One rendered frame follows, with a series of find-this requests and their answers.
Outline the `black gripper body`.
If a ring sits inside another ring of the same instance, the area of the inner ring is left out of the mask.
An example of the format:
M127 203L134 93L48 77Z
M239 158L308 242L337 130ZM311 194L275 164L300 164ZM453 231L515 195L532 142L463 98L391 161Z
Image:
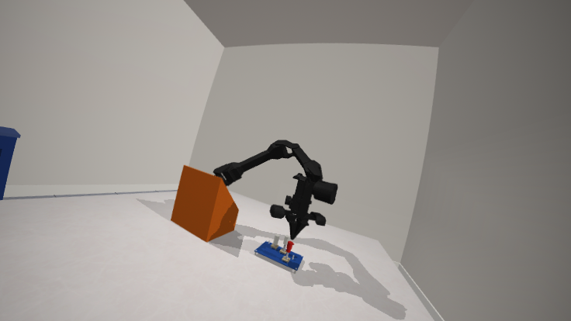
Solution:
M288 221L295 222L296 218L299 218L302 223L308 223L309 220L312 220L315 221L317 225L325 226L326 218L324 216L318 212L308 213L310 204L312 204L311 198L295 193L295 195L293 195L291 210L284 209L284 207L280 205L271 205L269 212L273 218L282 219L286 216Z

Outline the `blue circuit board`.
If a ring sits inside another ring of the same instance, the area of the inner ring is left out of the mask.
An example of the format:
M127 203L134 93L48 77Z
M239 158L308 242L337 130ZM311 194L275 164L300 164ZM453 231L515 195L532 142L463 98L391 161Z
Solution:
M279 245L277 245L279 241L279 235L275 234L273 243L271 243L270 240L269 242L265 241L254 251L255 255L256 253L262 254L274 261L279 262L280 264L285 265L288 268L293 268L295 270L295 274L303 259L303 256L291 251L292 245L294 245L294 243L289 241L289 238L290 236L285 235L285 239L283 241L284 247L279 247Z

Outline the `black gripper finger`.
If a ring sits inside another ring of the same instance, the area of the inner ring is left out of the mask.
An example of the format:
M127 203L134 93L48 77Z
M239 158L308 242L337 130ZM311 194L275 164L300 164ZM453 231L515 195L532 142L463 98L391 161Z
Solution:
M296 226L296 231L293 237L293 240L299 235L299 233L306 227L309 225L309 223L302 223L299 218L296 218L296 222L297 222L297 226Z
M286 220L288 221L287 217L285 216ZM289 223L289 228L290 228L290 238L291 240L294 237L295 231L296 231L296 226L297 226L297 222L293 222L293 221L288 221Z

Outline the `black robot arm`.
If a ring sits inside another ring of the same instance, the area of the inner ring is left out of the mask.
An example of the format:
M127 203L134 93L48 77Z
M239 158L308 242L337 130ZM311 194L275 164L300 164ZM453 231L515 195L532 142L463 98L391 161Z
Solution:
M288 154L287 147L292 149L292 153ZM337 194L337 185L323 181L320 164L315 160L311 160L298 143L291 143L288 140L276 140L267 150L243 160L240 163L232 162L225 164L216 168L213 173L215 174L214 176L221 178L223 183L227 186L242 179L241 175L245 171L259 164L263 164L271 159L278 160L290 157L296 157L306 174L306 177L301 173L293 176L293 178L298 180L295 193L308 198L312 198L313 195L315 199L332 205ZM226 180L224 178L226 178Z

